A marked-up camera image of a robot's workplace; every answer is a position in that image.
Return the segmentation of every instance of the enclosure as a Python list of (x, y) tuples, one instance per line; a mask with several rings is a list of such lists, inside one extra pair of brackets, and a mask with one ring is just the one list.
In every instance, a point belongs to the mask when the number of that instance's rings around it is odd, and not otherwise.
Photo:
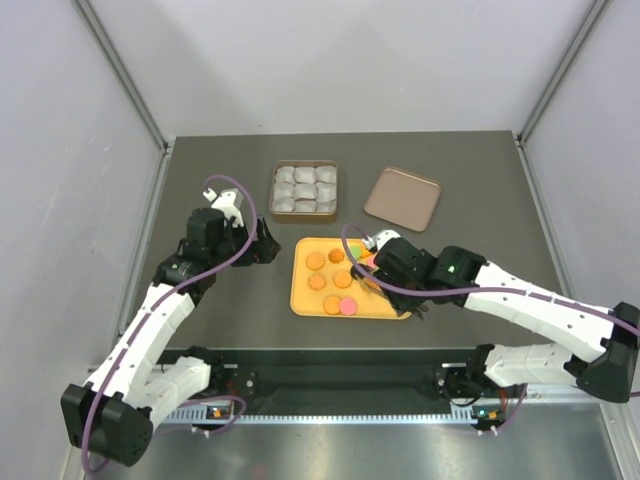
[[(581, 302), (640, 305), (637, 2), (38, 0), (0, 15), (3, 478), (82, 478), (60, 396), (105, 360), (212, 174), (245, 184), (283, 250), (221, 275), (169, 351), (440, 361), (540, 343), (451, 306), (374, 323), (291, 311), (276, 279), (297, 242), (384, 226), (363, 205), (388, 166), (442, 185), (426, 232), (402, 231), (414, 245), (462, 245)], [(335, 223), (271, 222), (265, 179), (283, 159), (338, 163)], [(637, 399), (534, 393), (497, 438), (238, 425), (165, 435), (97, 478), (640, 478)]]

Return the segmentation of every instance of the dark gray table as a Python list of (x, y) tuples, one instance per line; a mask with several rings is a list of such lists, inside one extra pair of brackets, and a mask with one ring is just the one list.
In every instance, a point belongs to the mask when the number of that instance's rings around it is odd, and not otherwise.
[[(268, 200), (273, 165), (280, 159), (338, 162), (339, 216), (335, 224), (273, 222)], [(170, 347), (457, 348), (540, 341), (504, 320), (453, 306), (432, 307), (426, 322), (416, 317), (404, 321), (311, 318), (291, 311), (293, 253), (301, 238), (337, 237), (346, 222), (356, 222), (372, 233), (388, 226), (363, 210), (378, 175), (387, 166), (427, 176), (442, 185), (440, 203), (424, 233), (398, 228), (416, 246), (437, 254), (446, 245), (460, 245), (521, 278), (559, 291), (510, 132), (181, 137), (162, 192), (143, 283), (175, 250), (191, 211), (205, 205), (203, 181), (214, 173), (231, 175), (250, 190), (283, 250), (271, 265), (221, 273)]]

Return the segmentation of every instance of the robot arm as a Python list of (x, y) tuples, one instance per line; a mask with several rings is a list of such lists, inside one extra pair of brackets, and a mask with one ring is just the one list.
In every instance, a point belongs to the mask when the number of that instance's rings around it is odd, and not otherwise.
[[(459, 247), (447, 247), (438, 257), (417, 249), (393, 230), (365, 239), (377, 252), (373, 276), (411, 290), (458, 288), (515, 289), (524, 295), (474, 291), (435, 297), (436, 304), (453, 303), (485, 312), (542, 335), (553, 344), (526, 347), (480, 345), (466, 365), (466, 381), (477, 391), (524, 383), (561, 383), (611, 402), (629, 400), (638, 356), (638, 339), (620, 326), (589, 312), (601, 312), (638, 326), (640, 310), (620, 303), (615, 308), (578, 304), (520, 280), (484, 257)], [(359, 277), (357, 270), (352, 275)], [(418, 311), (426, 300), (382, 288), (398, 313)], [(582, 308), (571, 309), (567, 305)]]
[[(71, 443), (81, 447), (89, 406), (105, 385), (90, 432), (89, 451), (126, 466), (136, 463), (153, 431), (185, 400), (206, 389), (211, 366), (195, 357), (182, 357), (165, 374), (149, 382), (152, 368), (169, 339), (215, 283), (206, 276), (173, 291), (229, 260), (248, 240), (240, 214), (242, 195), (225, 190), (220, 196), (204, 193), (211, 208), (193, 211), (187, 235), (177, 251), (158, 266), (152, 284), (134, 320), (107, 360), (83, 386), (69, 385), (61, 405)], [(280, 251), (264, 220), (259, 217), (256, 238), (232, 266), (270, 263)], [(109, 378), (114, 363), (118, 368)]]

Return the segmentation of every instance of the purple cable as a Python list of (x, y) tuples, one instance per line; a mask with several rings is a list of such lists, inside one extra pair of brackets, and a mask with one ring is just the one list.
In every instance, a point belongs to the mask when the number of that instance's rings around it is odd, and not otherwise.
[(593, 308), (585, 307), (584, 305), (580, 305), (577, 302), (569, 302), (566, 300), (562, 300), (560, 298), (554, 298), (549, 295), (543, 295), (540, 293), (527, 293), (526, 290), (521, 290), (519, 288), (510, 288), (510, 287), (469, 287), (469, 288), (451, 288), (447, 290), (409, 290), (408, 288), (401, 288), (395, 285), (391, 285), (390, 283), (383, 282), (382, 280), (377, 279), (369, 272), (367, 272), (362, 265), (358, 263), (355, 259), (351, 250), (349, 249), (349, 245), (347, 243), (347, 232), (349, 228), (354, 228), (361, 235), (365, 237), (369, 237), (360, 227), (354, 225), (353, 223), (347, 223), (342, 227), (341, 232), (341, 240), (342, 247), (344, 248), (344, 252), (347, 255), (349, 261), (353, 264), (355, 269), (365, 278), (368, 278), (376, 285), (384, 288), (385, 290), (389, 290), (390, 292), (398, 293), (400, 295), (407, 295), (410, 297), (424, 297), (424, 298), (435, 298), (435, 297), (448, 297), (451, 295), (469, 295), (471, 293), (510, 293), (515, 295), (529, 296), (531, 298), (535, 298), (536, 300), (541, 300), (543, 302), (553, 302), (556, 305), (560, 305), (562, 307), (570, 308), (572, 310), (577, 310), (582, 313), (588, 313), (589, 315), (594, 315), (596, 317), (600, 317), (604, 320), (612, 322), (614, 325), (617, 325), (620, 328), (634, 334), (636, 337), (640, 337), (640, 329), (635, 328), (632, 325), (620, 320), (619, 318), (613, 317), (611, 315), (607, 315), (606, 313), (602, 313), (598, 310), (594, 310)]
[[(191, 285), (193, 283), (199, 282), (203, 278), (209, 277), (211, 275), (215, 275), (216, 273), (220, 272), (221, 270), (227, 268), (228, 266), (233, 264), (236, 260), (238, 260), (242, 255), (244, 255), (244, 253), (251, 246), (251, 242), (253, 242), (253, 238), (255, 237), (256, 231), (258, 229), (258, 213), (256, 211), (256, 205), (255, 205), (255, 203), (253, 201), (253, 198), (251, 197), (251, 194), (237, 180), (235, 180), (235, 179), (233, 179), (231, 177), (228, 177), (226, 175), (212, 175), (209, 178), (207, 178), (207, 180), (204, 182), (205, 191), (209, 187), (209, 184), (214, 180), (224, 180), (226, 182), (231, 183), (238, 190), (240, 190), (240, 192), (242, 192), (242, 194), (247, 199), (247, 202), (249, 202), (249, 207), (251, 208), (251, 220), (252, 220), (252, 223), (251, 223), (251, 231), (249, 232), (249, 237), (247, 238), (247, 241), (244, 243), (242, 248), (240, 248), (240, 250), (238, 250), (238, 253), (236, 253), (229, 260), (227, 260), (225, 262), (222, 262), (220, 265), (217, 265), (217, 266), (213, 267), (212, 269), (207, 270), (206, 272), (203, 272), (203, 273), (201, 273), (199, 275), (196, 275), (195, 277), (190, 278), (189, 280), (185, 280), (184, 282), (180, 283), (179, 285), (176, 285), (171, 290), (169, 290), (167, 293), (162, 295), (151, 306), (150, 312), (142, 317), (142, 319), (140, 320), (140, 323), (138, 324), (138, 326), (131, 333), (131, 335), (129, 336), (129, 338), (127, 340), (127, 345), (128, 346), (131, 346), (131, 344), (136, 339), (136, 337), (138, 336), (138, 334), (140, 333), (140, 331), (142, 330), (144, 325), (147, 323), (147, 320), (149, 319), (151, 314), (162, 304), (162, 302), (164, 302), (167, 298), (169, 298), (171, 295), (173, 295), (177, 291), (182, 290), (184, 287), (187, 287), (187, 286), (189, 286), (189, 285)], [(113, 378), (113, 375), (116, 373), (116, 371), (120, 367), (120, 363), (122, 362), (122, 359), (124, 358), (126, 352), (127, 352), (126, 350), (122, 350), (120, 352), (120, 354), (116, 357), (116, 360), (113, 362), (113, 365), (111, 366), (111, 368), (107, 372), (107, 375), (104, 378), (104, 382), (102, 382), (102, 385), (98, 389), (98, 392), (96, 393), (95, 397), (93, 397), (93, 401), (91, 402), (91, 406), (89, 407), (89, 413), (87, 414), (87, 420), (85, 421), (84, 430), (82, 432), (82, 452), (81, 452), (82, 468), (84, 469), (84, 471), (85, 471), (85, 473), (87, 475), (94, 475), (94, 474), (98, 473), (99, 471), (101, 471), (107, 465), (107, 463), (109, 463), (109, 460), (105, 460), (99, 467), (97, 467), (95, 469), (91, 468), (91, 465), (89, 464), (89, 439), (91, 437), (91, 428), (93, 426), (93, 420), (94, 420), (94, 418), (96, 416), (96, 411), (98, 410), (98, 404), (100, 403), (100, 399), (104, 395), (104, 392), (107, 389), (107, 386), (109, 385), (109, 382)]]

